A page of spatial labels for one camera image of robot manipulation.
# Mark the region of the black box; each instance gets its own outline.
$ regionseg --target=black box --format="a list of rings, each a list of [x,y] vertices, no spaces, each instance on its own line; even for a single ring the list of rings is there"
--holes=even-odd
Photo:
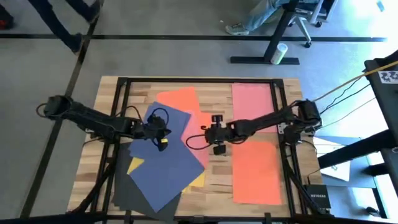
[[[328,189],[325,185],[304,185],[311,199],[323,210],[330,211]]]

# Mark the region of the colored paper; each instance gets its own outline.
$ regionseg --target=colored paper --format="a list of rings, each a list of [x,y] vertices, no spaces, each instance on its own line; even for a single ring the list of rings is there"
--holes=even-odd
[[[191,153],[196,157],[196,159],[199,160],[199,162],[202,164],[204,168],[207,167],[208,161],[209,161],[209,152],[208,149],[202,149],[202,150],[194,150],[188,147],[186,140],[190,136],[196,136],[196,135],[201,135],[204,133],[204,130],[200,129],[200,124],[198,122],[198,117],[195,112],[193,111],[187,111],[188,113],[191,114],[191,118],[187,124],[187,127],[185,128],[185,131],[183,132],[181,136],[182,142],[186,145],[186,147],[191,151]],[[189,146],[195,147],[195,148],[201,148],[203,146],[207,146],[208,143],[206,142],[206,139],[204,136],[202,137],[197,137],[197,138],[191,138],[188,141]]]
[[[164,208],[156,213],[131,177],[126,175],[132,160],[129,157],[129,145],[129,143],[120,145],[114,180],[113,202],[115,206],[118,206],[120,210],[134,210],[148,217],[173,223],[181,194],[176,195]]]
[[[247,140],[232,146],[233,201],[281,205],[280,166],[276,147]]]
[[[269,84],[232,84],[234,120],[254,119],[274,112]],[[276,126],[262,129],[258,133],[276,133]]]
[[[143,159],[136,158],[136,157],[132,158],[132,161],[129,166],[129,170],[127,170],[127,175],[130,174],[133,170],[137,169],[137,167],[139,167],[143,163],[144,163]]]
[[[171,160],[175,159],[171,153],[173,152],[173,150],[170,149],[173,149],[176,141],[181,141],[181,135],[184,132],[185,127],[187,126],[187,123],[190,119],[190,114],[155,102],[148,107],[144,120],[146,120],[156,108],[163,108],[169,114],[169,123],[167,124],[167,128],[171,130],[171,133],[166,136],[166,138],[169,140],[169,145],[164,151],[160,152],[157,146],[155,146],[151,140],[136,139],[133,140],[129,147],[131,157],[138,157],[144,160],[153,159],[159,156],[167,157]],[[167,120],[167,116],[164,111],[157,110],[155,114],[165,119],[165,121]]]
[[[203,130],[200,129],[200,126],[205,125],[209,127],[211,124],[211,115],[202,114],[200,111],[195,87],[158,93],[156,95],[156,100],[159,103],[191,114],[191,118],[182,136],[184,144],[190,136],[203,134]],[[206,145],[205,138],[193,138],[190,140],[190,146],[192,147],[203,147]],[[207,166],[208,151],[206,149],[198,151],[189,148],[189,150],[201,162],[203,167]]]
[[[185,187],[182,192],[187,193],[190,187],[204,187],[205,186],[205,173],[201,173],[194,181],[191,182],[187,187]]]
[[[204,187],[205,186],[205,173],[201,173],[195,180],[189,184],[192,187]]]
[[[181,139],[170,139],[174,145],[162,156],[146,160],[130,173],[155,212],[163,208],[186,186],[194,181],[204,168],[187,150]]]

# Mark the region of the concrete floor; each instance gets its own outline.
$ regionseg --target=concrete floor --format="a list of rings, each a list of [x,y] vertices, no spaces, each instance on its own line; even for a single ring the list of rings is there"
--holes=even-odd
[[[88,24],[64,1],[52,0],[55,12],[71,33],[85,34]],[[256,1],[242,0],[105,0],[95,34],[119,35],[226,35],[223,27],[238,22]],[[315,98],[361,73],[363,62],[384,57],[398,48],[396,30],[386,27],[392,13],[384,1],[381,13],[373,0],[340,0],[329,24],[314,37],[388,37],[384,43],[286,42],[288,57],[301,65],[231,65],[230,56],[262,55],[267,42],[221,40],[92,40],[78,77],[74,99],[93,106],[103,75],[221,76],[299,78],[305,98]],[[14,15],[17,27],[0,34],[51,34],[25,0],[0,0]],[[253,35],[271,35],[275,24],[262,26]],[[301,37],[296,26],[285,36]],[[52,123],[39,118],[35,107],[48,96],[63,94],[76,57],[59,41],[0,39],[0,218],[18,217],[45,147]],[[347,94],[367,84],[361,80]],[[335,94],[318,104],[327,106]],[[328,124],[371,99],[370,88],[325,113]],[[320,135],[366,137],[386,128],[373,101],[344,121],[319,131]],[[32,215],[63,213],[72,189],[85,134],[64,122]]]

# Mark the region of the yellow paper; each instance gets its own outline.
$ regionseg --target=yellow paper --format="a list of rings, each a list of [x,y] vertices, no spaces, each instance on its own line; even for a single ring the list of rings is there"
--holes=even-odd
[[[204,187],[205,186],[205,172],[201,173],[195,180],[189,184],[192,187]]]
[[[130,167],[127,171],[127,175],[129,175],[133,170],[137,169],[143,163],[144,163],[143,159],[133,157],[130,163]]]

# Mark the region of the office chair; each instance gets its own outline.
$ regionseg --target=office chair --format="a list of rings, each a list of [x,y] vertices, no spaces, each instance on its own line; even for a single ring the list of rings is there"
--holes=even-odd
[[[322,26],[322,22],[328,22],[338,0],[320,0],[319,3],[299,3],[293,18],[290,20],[289,27],[293,24],[297,24],[301,32],[304,34],[307,43],[304,45],[306,48],[311,47],[311,37],[304,25],[303,20],[309,21],[314,24],[315,27],[319,28]]]

